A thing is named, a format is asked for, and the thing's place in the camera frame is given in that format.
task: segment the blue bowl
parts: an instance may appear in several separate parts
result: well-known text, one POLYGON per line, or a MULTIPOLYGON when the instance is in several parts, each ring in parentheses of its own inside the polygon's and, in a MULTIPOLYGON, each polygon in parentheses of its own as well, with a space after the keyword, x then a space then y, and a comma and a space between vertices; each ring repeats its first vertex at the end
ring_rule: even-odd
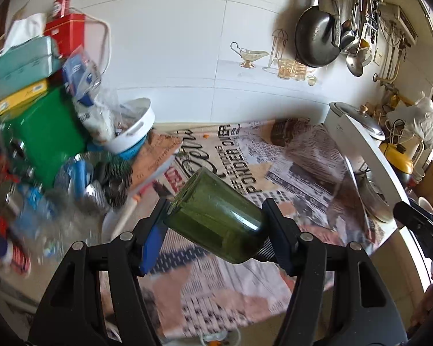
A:
POLYGON ((120 158, 122 158, 124 160, 131 160, 132 158, 134 158, 138 154, 139 150, 141 149, 144 142, 146 141, 146 138, 147 138, 147 134, 144 136, 143 139, 141 139, 133 147, 130 147, 128 150, 123 151, 122 153, 119 153, 117 156, 119 156, 120 158))

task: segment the brown paper bag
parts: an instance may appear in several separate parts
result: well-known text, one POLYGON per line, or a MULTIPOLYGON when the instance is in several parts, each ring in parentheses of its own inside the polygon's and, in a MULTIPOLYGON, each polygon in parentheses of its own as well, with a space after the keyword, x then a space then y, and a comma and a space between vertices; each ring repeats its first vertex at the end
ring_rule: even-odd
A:
POLYGON ((151 131, 132 165, 131 189, 136 189, 147 180, 167 159, 177 151, 182 138, 151 131))

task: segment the wok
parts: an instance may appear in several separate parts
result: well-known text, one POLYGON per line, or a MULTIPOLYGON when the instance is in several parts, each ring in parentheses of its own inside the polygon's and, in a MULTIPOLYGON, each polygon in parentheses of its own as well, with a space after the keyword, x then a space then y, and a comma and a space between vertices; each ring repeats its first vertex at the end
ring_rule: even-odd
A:
POLYGON ((298 20, 295 32, 297 59, 311 68, 326 66, 340 54, 332 44, 335 18, 319 6, 306 9, 298 20))

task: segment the red can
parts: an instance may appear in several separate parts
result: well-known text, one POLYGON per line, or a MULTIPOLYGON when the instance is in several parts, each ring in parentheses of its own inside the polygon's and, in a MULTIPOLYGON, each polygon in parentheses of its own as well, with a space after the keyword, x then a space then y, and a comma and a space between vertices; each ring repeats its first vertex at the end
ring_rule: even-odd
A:
POLYGON ((53 18, 62 18, 69 14, 70 0, 54 0, 53 18))

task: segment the green glass bottle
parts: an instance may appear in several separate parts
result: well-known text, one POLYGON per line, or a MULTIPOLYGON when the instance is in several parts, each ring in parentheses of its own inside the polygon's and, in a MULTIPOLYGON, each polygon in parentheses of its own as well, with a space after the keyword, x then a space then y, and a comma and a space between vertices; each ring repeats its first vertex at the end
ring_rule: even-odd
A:
POLYGON ((260 208, 206 168, 200 168, 172 202, 165 224, 220 258, 239 264, 268 236, 260 208))

